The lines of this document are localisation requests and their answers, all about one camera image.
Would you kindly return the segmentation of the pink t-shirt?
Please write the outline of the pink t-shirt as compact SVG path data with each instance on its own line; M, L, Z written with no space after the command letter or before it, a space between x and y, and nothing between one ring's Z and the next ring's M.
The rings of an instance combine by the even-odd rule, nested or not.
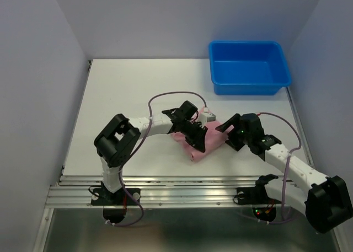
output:
M217 118L216 118L216 121L208 122L205 125L208 128L208 131L205 137L205 146L206 146L205 153L201 153L196 149L194 149L189 144L187 144L185 140L185 136L180 132L172 133L170 136L175 142L177 142L182 147L182 149L184 150L184 152L192 162L199 162L200 160L205 158L208 154L216 150L218 147L225 144L225 141L227 139L227 133L226 132L222 133L215 130L215 128L219 125L221 125L221 123L217 120Z

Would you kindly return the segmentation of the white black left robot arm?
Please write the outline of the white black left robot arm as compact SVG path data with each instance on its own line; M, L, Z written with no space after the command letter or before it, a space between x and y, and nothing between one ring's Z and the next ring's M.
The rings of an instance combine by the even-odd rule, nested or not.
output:
M169 135L180 132L192 148L204 153L208 128L203 122L192 117L198 116L198 108L185 101L178 108L163 110L148 117L127 118L123 114L115 115L94 140L94 146L102 162L103 192L99 196L109 204L115 205L122 200L122 167L132 157L135 149L154 135Z

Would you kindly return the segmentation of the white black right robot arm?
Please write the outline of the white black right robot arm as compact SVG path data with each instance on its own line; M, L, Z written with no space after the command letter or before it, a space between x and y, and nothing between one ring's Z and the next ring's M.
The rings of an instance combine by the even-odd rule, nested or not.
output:
M319 233L326 233L352 218L352 203L345 181L329 177L293 156L282 142L265 134L258 114L235 114L216 127L227 133L226 144L236 151L247 146L264 162L283 173L260 176L252 187L238 187L233 198L238 205L252 205L259 221L272 223L276 203L305 215Z

